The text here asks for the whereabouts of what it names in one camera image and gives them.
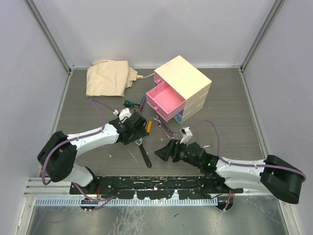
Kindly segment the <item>orange handle screwdriver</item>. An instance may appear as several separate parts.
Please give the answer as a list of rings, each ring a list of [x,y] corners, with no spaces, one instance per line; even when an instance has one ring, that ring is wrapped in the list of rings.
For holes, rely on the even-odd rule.
[[[145,141],[147,141],[147,139],[148,139],[148,136],[149,136],[149,134],[150,134],[150,132],[151,132],[151,128],[152,128],[152,121],[149,121],[149,122],[148,122],[147,135],[146,135]]]

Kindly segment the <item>black adjustable wrench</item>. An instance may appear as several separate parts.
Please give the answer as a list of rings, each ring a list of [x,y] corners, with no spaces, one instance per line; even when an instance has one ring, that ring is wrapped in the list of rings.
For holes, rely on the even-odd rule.
[[[147,152],[146,152],[145,149],[144,149],[144,146],[143,146],[143,143],[142,143],[142,138],[138,139],[138,140],[136,141],[136,144],[138,145],[138,147],[139,147],[139,149],[140,149],[140,152],[141,152],[141,154],[142,154],[142,157],[143,157],[143,160],[144,160],[146,166],[147,166],[148,168],[151,168],[151,167],[152,167],[152,163],[151,163],[151,161],[150,161],[150,159],[149,159],[149,157],[148,157],[148,155],[147,155]]]

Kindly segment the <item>pastel mini drawer chest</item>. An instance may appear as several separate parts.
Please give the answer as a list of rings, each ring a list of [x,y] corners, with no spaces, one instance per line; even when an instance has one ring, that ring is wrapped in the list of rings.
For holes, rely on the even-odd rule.
[[[178,55],[154,70],[154,85],[146,93],[147,104],[166,122],[186,122],[200,111],[212,81]]]

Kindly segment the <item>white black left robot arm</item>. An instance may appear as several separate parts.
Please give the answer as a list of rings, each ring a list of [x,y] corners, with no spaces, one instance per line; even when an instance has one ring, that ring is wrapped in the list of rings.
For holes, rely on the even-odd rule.
[[[37,156],[42,166],[42,183],[46,186],[66,181],[87,194],[95,193],[100,186],[99,179],[90,168],[76,164],[76,158],[104,145],[136,142],[146,136],[146,125],[147,120],[141,114],[132,113],[83,133],[55,132]]]

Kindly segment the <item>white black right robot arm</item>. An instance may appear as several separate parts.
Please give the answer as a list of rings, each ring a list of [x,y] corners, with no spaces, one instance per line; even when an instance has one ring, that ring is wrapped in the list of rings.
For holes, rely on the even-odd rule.
[[[220,159],[207,153],[196,142],[181,143],[170,140],[155,151],[162,160],[184,161],[214,180],[215,189],[225,193],[229,189],[246,188],[270,192],[277,199],[289,204],[298,204],[304,180],[303,173],[275,155],[257,161]]]

